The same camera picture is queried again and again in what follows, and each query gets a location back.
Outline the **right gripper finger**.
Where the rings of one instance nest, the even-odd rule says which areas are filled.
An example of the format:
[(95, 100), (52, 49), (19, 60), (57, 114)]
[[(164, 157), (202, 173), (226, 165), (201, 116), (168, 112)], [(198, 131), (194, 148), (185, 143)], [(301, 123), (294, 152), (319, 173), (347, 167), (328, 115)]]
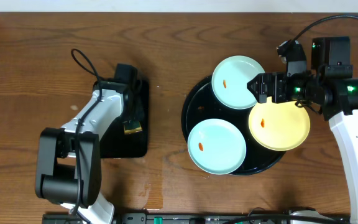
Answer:
[(260, 80), (260, 76), (256, 75), (252, 80), (250, 80), (247, 83), (247, 88), (248, 89), (258, 89), (259, 88), (259, 80)]
[(266, 103), (268, 95), (265, 92), (257, 92), (255, 98), (258, 103)]

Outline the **yellow green sponge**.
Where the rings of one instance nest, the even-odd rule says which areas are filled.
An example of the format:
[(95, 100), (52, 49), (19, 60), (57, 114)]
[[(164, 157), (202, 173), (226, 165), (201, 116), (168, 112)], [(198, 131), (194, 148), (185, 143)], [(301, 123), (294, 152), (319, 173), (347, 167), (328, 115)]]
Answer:
[(124, 134), (134, 134), (142, 131), (142, 126), (139, 121), (125, 121), (123, 122)]

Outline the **light blue plate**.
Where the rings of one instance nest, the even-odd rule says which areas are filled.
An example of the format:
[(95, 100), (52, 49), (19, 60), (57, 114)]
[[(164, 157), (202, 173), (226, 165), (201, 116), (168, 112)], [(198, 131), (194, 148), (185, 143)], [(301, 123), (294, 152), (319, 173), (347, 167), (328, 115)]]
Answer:
[(215, 97), (228, 108), (244, 110), (253, 107), (257, 100), (247, 84), (265, 70), (254, 59), (243, 55), (225, 58), (214, 69), (211, 85)]
[(215, 175), (234, 172), (244, 162), (247, 144), (242, 133), (223, 119), (206, 119), (189, 133), (188, 153), (203, 171)]

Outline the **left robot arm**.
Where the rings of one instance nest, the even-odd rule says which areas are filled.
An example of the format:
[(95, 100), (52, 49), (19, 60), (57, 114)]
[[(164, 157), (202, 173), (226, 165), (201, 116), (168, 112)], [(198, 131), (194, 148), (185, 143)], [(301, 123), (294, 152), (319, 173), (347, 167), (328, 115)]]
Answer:
[(71, 216), (55, 223), (112, 223), (114, 205), (101, 193), (101, 161), (143, 157), (148, 144), (148, 81), (96, 83), (71, 121), (41, 132), (35, 194), (69, 209)]

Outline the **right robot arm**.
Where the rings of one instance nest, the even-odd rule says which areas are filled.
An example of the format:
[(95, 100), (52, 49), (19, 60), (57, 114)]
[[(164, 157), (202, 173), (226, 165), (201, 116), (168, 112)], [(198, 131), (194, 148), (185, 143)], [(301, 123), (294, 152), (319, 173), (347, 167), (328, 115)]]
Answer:
[(259, 103), (295, 101), (320, 106), (338, 144), (351, 201), (350, 222), (358, 223), (358, 78), (353, 78), (348, 37), (320, 37), (312, 41), (311, 70), (303, 47), (285, 42), (285, 72), (260, 73), (247, 83)]

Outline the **black rectangular tray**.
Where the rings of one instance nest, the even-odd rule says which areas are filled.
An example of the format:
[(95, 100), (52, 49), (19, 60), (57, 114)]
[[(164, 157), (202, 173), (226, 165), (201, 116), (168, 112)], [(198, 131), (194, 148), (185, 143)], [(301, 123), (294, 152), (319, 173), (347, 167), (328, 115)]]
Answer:
[(124, 115), (116, 118), (100, 141), (101, 158), (137, 158), (147, 153), (149, 143), (149, 81), (143, 79), (140, 94), (144, 119), (140, 120), (142, 131), (124, 134)]

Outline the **black round tray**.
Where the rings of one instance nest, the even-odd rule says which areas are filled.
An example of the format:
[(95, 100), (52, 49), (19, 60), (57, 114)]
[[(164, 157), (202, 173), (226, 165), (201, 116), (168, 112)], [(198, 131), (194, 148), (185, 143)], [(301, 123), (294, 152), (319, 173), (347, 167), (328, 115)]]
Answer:
[(285, 153), (267, 149), (254, 139), (248, 125), (250, 112), (250, 108), (235, 110), (224, 106), (215, 97), (211, 86), (211, 76), (208, 76), (196, 84), (186, 97), (181, 112), (183, 137), (188, 139), (190, 131), (203, 120), (211, 118), (226, 120), (239, 129), (247, 145), (244, 162), (231, 174), (258, 174), (275, 165)]

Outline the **yellow plate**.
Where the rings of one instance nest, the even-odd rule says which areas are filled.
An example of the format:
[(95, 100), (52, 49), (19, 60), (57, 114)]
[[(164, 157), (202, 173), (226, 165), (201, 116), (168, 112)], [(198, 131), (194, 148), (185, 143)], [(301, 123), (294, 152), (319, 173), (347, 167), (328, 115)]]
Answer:
[(249, 129), (253, 138), (273, 151), (288, 151), (301, 145), (310, 132), (310, 117), (294, 102), (257, 103), (249, 114)]

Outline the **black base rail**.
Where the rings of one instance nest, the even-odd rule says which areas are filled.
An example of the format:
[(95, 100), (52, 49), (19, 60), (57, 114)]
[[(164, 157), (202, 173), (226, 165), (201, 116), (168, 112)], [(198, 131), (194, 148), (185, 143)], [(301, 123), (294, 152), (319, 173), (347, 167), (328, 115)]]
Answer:
[[(222, 224), (231, 220), (262, 215), (254, 213), (246, 216), (230, 215), (148, 215), (145, 213), (124, 213), (113, 218), (113, 224)], [(63, 214), (44, 214), (42, 224), (85, 223), (81, 218), (74, 218)]]

